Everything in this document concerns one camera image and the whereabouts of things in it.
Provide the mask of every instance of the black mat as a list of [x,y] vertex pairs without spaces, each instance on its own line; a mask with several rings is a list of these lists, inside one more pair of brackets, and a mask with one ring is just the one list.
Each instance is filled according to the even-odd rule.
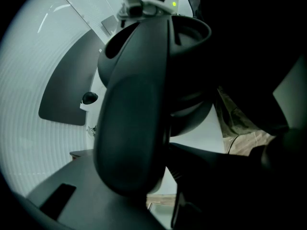
[[90,91],[99,49],[103,47],[100,38],[90,30],[70,48],[45,89],[38,111],[42,119],[70,125],[85,124],[86,112],[80,109],[80,102]]

